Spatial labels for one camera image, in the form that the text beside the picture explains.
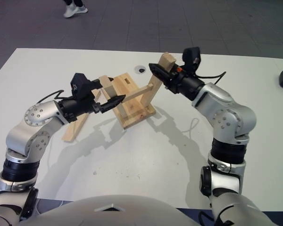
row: robotic arm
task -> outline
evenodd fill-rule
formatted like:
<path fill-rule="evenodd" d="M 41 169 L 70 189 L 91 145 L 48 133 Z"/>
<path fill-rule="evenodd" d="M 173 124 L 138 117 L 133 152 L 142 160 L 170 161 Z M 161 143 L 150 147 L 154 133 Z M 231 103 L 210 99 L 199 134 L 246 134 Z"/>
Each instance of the robotic arm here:
<path fill-rule="evenodd" d="M 234 101 L 216 83 L 205 84 L 196 75 L 201 62 L 200 49 L 183 52 L 183 66 L 174 65 L 168 73 L 158 64 L 149 64 L 152 73 L 166 89 L 192 101 L 213 127 L 214 139 L 208 166 L 201 169 L 200 191 L 211 201 L 215 225 L 274 225 L 249 199 L 241 195 L 246 162 L 244 155 L 249 132 L 256 125 L 255 113 Z"/>
<path fill-rule="evenodd" d="M 84 74 L 76 73 L 71 81 L 71 97 L 58 97 L 63 92 L 60 90 L 55 92 L 55 99 L 60 101 L 41 103 L 55 93 L 48 95 L 30 107 L 9 132 L 6 160 L 0 173 L 0 225 L 15 225 L 21 218 L 30 217 L 38 194 L 33 187 L 37 169 L 51 136 L 83 113 L 104 113 L 123 101 L 125 95 L 113 97 L 103 105 L 96 103 L 91 90 L 101 87 L 98 79 L 90 81 Z"/>

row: gray floor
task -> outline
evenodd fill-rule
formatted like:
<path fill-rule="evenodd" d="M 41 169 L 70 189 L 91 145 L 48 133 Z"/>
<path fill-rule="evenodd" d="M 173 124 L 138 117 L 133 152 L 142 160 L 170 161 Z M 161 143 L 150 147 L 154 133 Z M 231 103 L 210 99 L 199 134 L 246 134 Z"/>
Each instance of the gray floor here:
<path fill-rule="evenodd" d="M 182 52 L 283 58 L 283 0 L 0 0 L 0 68 L 15 48 Z"/>

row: wooden assembly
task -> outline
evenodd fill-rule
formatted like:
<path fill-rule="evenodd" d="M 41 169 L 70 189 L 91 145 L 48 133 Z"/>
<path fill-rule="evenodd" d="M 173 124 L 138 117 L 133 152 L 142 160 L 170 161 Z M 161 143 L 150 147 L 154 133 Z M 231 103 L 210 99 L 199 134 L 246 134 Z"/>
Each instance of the wooden assembly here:
<path fill-rule="evenodd" d="M 94 89 L 94 90 L 92 90 L 92 93 L 95 96 L 94 101 L 97 101 L 100 97 L 100 90 Z M 77 117 L 76 121 L 72 121 L 68 125 L 68 127 L 67 127 L 67 129 L 66 129 L 66 131 L 65 131 L 65 133 L 62 137 L 62 140 L 67 141 L 67 142 L 73 142 L 73 140 L 79 134 L 79 132 L 80 132 L 82 126 L 84 125 L 85 121 L 87 120 L 88 115 L 89 115 L 89 113 L 81 114 L 80 116 Z"/>
<path fill-rule="evenodd" d="M 170 71 L 175 58 L 169 53 L 162 54 L 159 63 L 166 71 Z M 152 75 L 148 85 L 139 88 L 128 73 L 121 74 L 110 81 L 105 76 L 100 77 L 102 93 L 106 99 L 116 95 L 126 95 L 125 99 L 113 109 L 116 117 L 124 129 L 155 114 L 151 101 L 160 88 L 162 82 Z"/>

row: light wood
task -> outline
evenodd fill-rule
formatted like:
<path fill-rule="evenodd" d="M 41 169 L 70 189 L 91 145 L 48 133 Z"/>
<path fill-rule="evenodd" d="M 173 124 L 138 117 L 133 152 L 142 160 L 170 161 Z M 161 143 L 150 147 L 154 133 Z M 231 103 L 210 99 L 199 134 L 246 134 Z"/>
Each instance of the light wood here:
<path fill-rule="evenodd" d="M 115 77 L 112 81 L 112 84 L 118 95 L 129 94 L 130 96 L 136 90 L 139 90 L 138 86 L 135 84 L 135 82 L 128 73 Z M 110 96 L 105 91 L 105 89 L 102 88 L 101 90 L 104 96 L 109 99 Z M 147 107 L 144 107 L 140 101 L 141 95 L 123 103 L 123 107 L 127 113 L 127 117 L 122 117 L 119 110 L 117 108 L 113 108 L 115 115 L 117 116 L 120 124 L 124 129 L 133 126 L 139 123 L 140 121 L 155 114 L 155 109 L 151 104 Z"/>
<path fill-rule="evenodd" d="M 92 93 L 94 94 L 95 98 L 94 98 L 94 101 L 97 101 L 100 97 L 100 90 L 99 89 L 94 89 L 92 90 Z M 84 113 L 84 114 L 81 114 L 80 116 L 77 117 L 77 120 L 76 121 L 72 121 L 63 137 L 62 137 L 62 140 L 64 141 L 67 141 L 67 142 L 73 142 L 74 139 L 76 138 L 76 136 L 79 134 L 82 126 L 84 125 L 85 121 L 87 120 L 88 118 L 88 115 L 89 113 Z"/>
<path fill-rule="evenodd" d="M 149 84 L 149 85 L 146 85 L 146 86 L 144 86 L 144 87 L 141 87 L 141 88 L 139 88 L 139 89 L 137 89 L 137 90 L 135 90 L 135 91 L 129 93 L 129 94 L 126 95 L 126 97 L 124 98 L 123 103 L 124 103 L 124 102 L 127 102 L 128 100 L 131 100 L 131 99 L 133 99 L 133 98 L 136 98 L 136 97 L 138 97 L 138 96 L 141 95 L 141 94 L 144 94 L 144 93 L 146 93 L 146 92 L 152 90 L 152 88 L 153 88 L 153 84 L 151 83 L 151 84 Z"/>
<path fill-rule="evenodd" d="M 113 87 L 112 82 L 109 80 L 109 78 L 106 75 L 103 75 L 103 76 L 100 77 L 100 83 L 103 86 L 103 89 L 107 92 L 109 99 L 117 96 L 117 92 L 116 92 L 115 88 Z M 126 113 L 122 103 L 120 103 L 118 106 L 116 106 L 116 108 L 119 110 L 119 113 L 122 115 L 122 117 L 127 116 L 127 113 Z"/>
<path fill-rule="evenodd" d="M 175 64 L 176 62 L 176 59 L 169 53 L 163 53 L 161 55 L 161 58 L 158 62 L 158 64 L 160 66 L 162 66 L 167 72 L 169 72 L 173 65 Z M 155 94 L 157 93 L 157 91 L 159 90 L 161 84 L 162 84 L 162 81 L 160 81 L 158 78 L 156 78 L 154 75 L 152 75 L 150 81 L 149 81 L 149 84 L 153 84 L 153 88 L 151 91 L 149 92 L 146 92 L 142 95 L 141 97 L 141 104 L 144 106 L 144 107 L 147 107 L 152 99 L 154 98 Z"/>

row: circular hole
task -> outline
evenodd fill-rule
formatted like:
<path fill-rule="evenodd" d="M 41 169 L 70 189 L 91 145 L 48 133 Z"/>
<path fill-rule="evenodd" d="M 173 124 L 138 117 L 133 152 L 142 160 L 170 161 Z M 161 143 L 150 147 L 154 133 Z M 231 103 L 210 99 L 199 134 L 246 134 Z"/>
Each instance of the circular hole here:
<path fill-rule="evenodd" d="M 135 73 L 137 74 L 144 74 L 146 72 L 146 67 L 143 66 L 143 65 L 137 65 L 135 68 L 134 68 L 134 71 Z"/>

